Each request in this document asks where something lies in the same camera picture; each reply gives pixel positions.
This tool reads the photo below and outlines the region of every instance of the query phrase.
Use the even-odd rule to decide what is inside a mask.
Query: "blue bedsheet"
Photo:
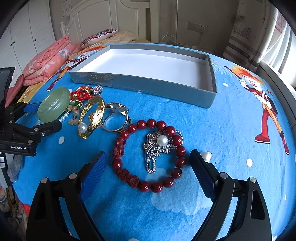
[[[260,98],[225,67],[232,69],[233,63],[214,55],[210,57],[218,93],[208,109],[107,87],[104,88],[102,98],[106,103],[120,102],[126,105],[133,123],[154,118],[174,126],[184,136],[187,153],[193,149],[212,152],[210,162],[220,172],[227,172],[232,178],[241,180],[256,177],[268,207],[272,235],[278,236],[290,220],[295,203],[295,143],[287,117],[274,92],[264,81],[261,88],[274,103],[272,108],[278,113],[275,116],[283,130],[289,155],[284,151],[282,138],[271,117],[267,120],[270,144],[255,142],[254,138],[261,133],[262,127],[263,105]],[[56,78],[57,75],[53,76],[30,102],[41,102],[48,94],[47,88]],[[81,84],[73,83],[69,73],[66,73],[53,89],[60,86],[76,90]],[[19,123],[31,127],[36,121],[37,115],[29,114],[22,117]],[[176,157],[172,153],[157,158],[156,173],[148,174],[143,150],[147,133],[147,129],[138,131],[127,140],[123,167],[141,180],[158,180],[169,174]],[[59,144],[61,136],[65,141]],[[141,193],[121,182],[112,170],[112,150],[117,137],[118,134],[97,129],[88,140],[84,140],[77,135],[77,126],[63,122],[60,132],[42,139],[36,157],[25,158],[24,167],[13,185],[18,197],[23,203],[31,204],[41,178],[64,179],[71,172],[78,172],[85,163],[91,162],[99,151],[104,151],[109,159],[107,168],[85,205],[105,240],[191,240],[212,205],[211,200],[204,196],[191,167],[183,168],[183,176],[176,180],[173,188],[165,189],[160,194],[151,191]],[[236,201],[231,203],[219,237],[227,234]],[[63,210],[68,227],[74,232],[66,208],[63,207]]]

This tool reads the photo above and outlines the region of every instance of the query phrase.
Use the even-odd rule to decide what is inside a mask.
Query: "blue gripper pad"
[[[79,171],[78,176],[81,180],[81,191],[79,197],[85,201],[93,194],[98,182],[107,165],[107,155],[101,151],[92,163],[85,164]]]
[[[214,202],[217,198],[218,180],[216,174],[219,174],[219,172],[213,164],[206,163],[196,149],[190,153],[190,165],[204,194]]]

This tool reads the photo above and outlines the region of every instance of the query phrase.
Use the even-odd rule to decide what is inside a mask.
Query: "cloud print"
[[[152,205],[161,211],[182,212],[186,215],[196,214],[200,208],[211,207],[213,203],[203,193],[191,166],[184,167],[182,171],[182,177],[175,180],[172,188],[152,194]],[[154,174],[147,175],[146,181],[157,181],[166,176],[168,174],[165,169],[157,168]]]

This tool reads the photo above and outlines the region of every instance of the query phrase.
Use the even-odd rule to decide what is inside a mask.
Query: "gold bangle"
[[[96,112],[90,119],[90,124],[87,127],[84,133],[78,131],[78,135],[83,139],[87,139],[91,133],[96,129],[98,124],[101,122],[102,117],[104,115],[106,106],[104,100],[100,96],[95,96],[86,103],[85,107],[83,108],[81,115],[79,117],[79,124],[82,122],[85,114],[90,110],[90,108],[95,104],[98,103],[98,107],[96,108]]]

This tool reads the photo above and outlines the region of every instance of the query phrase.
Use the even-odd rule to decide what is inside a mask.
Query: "gold bracelet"
[[[98,103],[98,107],[96,108],[96,112],[90,119],[90,124],[87,126],[85,123],[82,122],[85,114],[90,110],[90,108],[95,104]],[[83,139],[87,139],[91,133],[96,129],[98,124],[101,122],[106,106],[104,100],[100,96],[95,96],[86,103],[85,107],[83,108],[78,124],[78,135]]]

